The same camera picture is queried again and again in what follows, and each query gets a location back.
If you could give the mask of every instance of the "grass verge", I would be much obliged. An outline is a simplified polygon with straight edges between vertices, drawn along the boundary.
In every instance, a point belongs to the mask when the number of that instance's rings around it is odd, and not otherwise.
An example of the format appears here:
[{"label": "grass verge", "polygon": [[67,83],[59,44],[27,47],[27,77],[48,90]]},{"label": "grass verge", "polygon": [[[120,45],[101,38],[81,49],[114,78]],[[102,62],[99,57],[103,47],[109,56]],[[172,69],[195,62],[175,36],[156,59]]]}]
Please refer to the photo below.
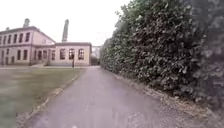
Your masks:
[{"label": "grass verge", "polygon": [[13,69],[0,71],[0,127],[16,127],[15,117],[31,112],[49,94],[80,74],[80,69]]}]

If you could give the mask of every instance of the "paved path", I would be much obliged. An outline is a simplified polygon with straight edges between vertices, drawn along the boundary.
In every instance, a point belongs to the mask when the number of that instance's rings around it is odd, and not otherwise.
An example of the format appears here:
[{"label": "paved path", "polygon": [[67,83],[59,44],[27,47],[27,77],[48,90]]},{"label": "paved path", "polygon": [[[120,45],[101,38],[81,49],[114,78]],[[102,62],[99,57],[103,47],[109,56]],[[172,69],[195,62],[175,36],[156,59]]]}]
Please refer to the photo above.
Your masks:
[{"label": "paved path", "polygon": [[204,128],[100,68],[88,68],[31,122],[31,128]]}]

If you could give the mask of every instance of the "window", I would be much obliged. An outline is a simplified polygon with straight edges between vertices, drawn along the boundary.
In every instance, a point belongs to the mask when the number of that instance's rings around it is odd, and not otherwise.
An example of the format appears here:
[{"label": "window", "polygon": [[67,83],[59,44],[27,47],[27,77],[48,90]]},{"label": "window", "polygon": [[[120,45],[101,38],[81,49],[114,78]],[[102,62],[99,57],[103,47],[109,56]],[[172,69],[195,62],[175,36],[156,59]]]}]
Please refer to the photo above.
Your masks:
[{"label": "window", "polygon": [[21,51],[18,50],[18,51],[17,51],[17,60],[20,60],[20,57],[21,57]]},{"label": "window", "polygon": [[7,49],[7,51],[6,51],[6,55],[9,55],[9,49]]},{"label": "window", "polygon": [[42,51],[38,51],[38,60],[42,59]]},{"label": "window", "polygon": [[23,42],[23,34],[22,33],[19,34],[19,43],[21,43],[21,42]]},{"label": "window", "polygon": [[2,59],[4,58],[4,51],[2,51]]},{"label": "window", "polygon": [[9,35],[9,37],[8,37],[8,44],[11,43],[11,37],[12,37],[12,35]]},{"label": "window", "polygon": [[44,59],[47,58],[47,51],[46,51],[46,50],[44,50],[44,52],[43,52],[43,56],[44,56]]},{"label": "window", "polygon": [[14,35],[13,43],[16,43],[17,40],[17,34]]},{"label": "window", "polygon": [[47,43],[47,39],[44,39],[43,44],[46,44],[46,43]]},{"label": "window", "polygon": [[6,64],[6,65],[9,64],[9,58],[8,58],[8,57],[5,58],[5,64]]},{"label": "window", "polygon": [[52,60],[55,60],[55,50],[52,51],[51,59],[52,59]]},{"label": "window", "polygon": [[3,44],[5,44],[5,42],[6,42],[6,36],[4,36],[3,38]]},{"label": "window", "polygon": [[23,51],[23,60],[27,60],[27,50]]},{"label": "window", "polygon": [[26,40],[25,40],[25,41],[26,41],[26,42],[29,42],[29,40],[30,40],[30,33],[27,32],[27,33],[26,33]]},{"label": "window", "polygon": [[72,48],[72,49],[69,49],[69,60],[72,60],[75,56],[75,50]]},{"label": "window", "polygon": [[65,59],[65,49],[60,50],[60,59],[64,60]]},{"label": "window", "polygon": [[78,58],[79,60],[84,60],[84,49],[79,49]]}]

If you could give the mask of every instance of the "path edge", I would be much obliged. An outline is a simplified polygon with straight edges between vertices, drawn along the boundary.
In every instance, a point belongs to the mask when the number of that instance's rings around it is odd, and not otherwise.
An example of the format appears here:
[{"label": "path edge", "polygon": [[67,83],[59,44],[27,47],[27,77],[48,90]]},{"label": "path edge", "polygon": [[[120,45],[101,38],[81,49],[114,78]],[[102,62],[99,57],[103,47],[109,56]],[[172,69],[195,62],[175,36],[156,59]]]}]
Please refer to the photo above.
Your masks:
[{"label": "path edge", "polygon": [[140,83],[136,80],[125,78],[121,75],[112,73],[103,68],[101,68],[101,70],[111,74],[118,81],[124,83],[125,85],[137,91],[140,91],[144,95],[160,100],[160,102],[170,106],[171,108],[176,109],[180,112],[186,113],[192,116],[193,118],[199,119],[203,121],[205,124],[209,122],[209,120],[211,119],[210,117],[214,117],[214,118],[216,117],[215,114],[207,107],[199,106],[193,103],[192,101],[183,101],[179,99],[178,97],[171,97],[165,92],[152,89],[143,83]]},{"label": "path edge", "polygon": [[52,90],[46,100],[44,100],[42,103],[40,103],[39,105],[35,106],[31,112],[26,112],[20,115],[17,115],[16,117],[16,127],[17,128],[26,128],[26,122],[28,120],[30,120],[32,117],[34,117],[35,115],[41,113],[45,107],[48,105],[48,103],[50,101],[52,101],[56,96],[58,96],[59,94],[61,94],[66,88],[68,88],[73,82],[75,82],[75,80],[77,80],[78,78],[80,78],[82,76],[82,74],[84,74],[84,72],[86,71],[85,68],[80,68],[80,72],[78,73],[78,75],[76,75],[75,77],[73,77],[72,79],[66,81],[62,86],[60,86],[59,88],[56,88],[54,90]]}]

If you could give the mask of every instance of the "building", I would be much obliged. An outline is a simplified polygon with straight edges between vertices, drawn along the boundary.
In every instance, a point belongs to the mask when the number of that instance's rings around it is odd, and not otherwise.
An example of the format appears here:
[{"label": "building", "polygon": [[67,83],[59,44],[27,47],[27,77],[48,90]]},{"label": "building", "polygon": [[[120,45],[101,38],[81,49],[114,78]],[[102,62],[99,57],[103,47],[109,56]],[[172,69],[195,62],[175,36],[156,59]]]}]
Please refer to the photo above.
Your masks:
[{"label": "building", "polygon": [[92,45],[89,42],[67,42],[66,20],[63,42],[52,38],[25,20],[22,28],[0,32],[1,65],[90,65]]}]

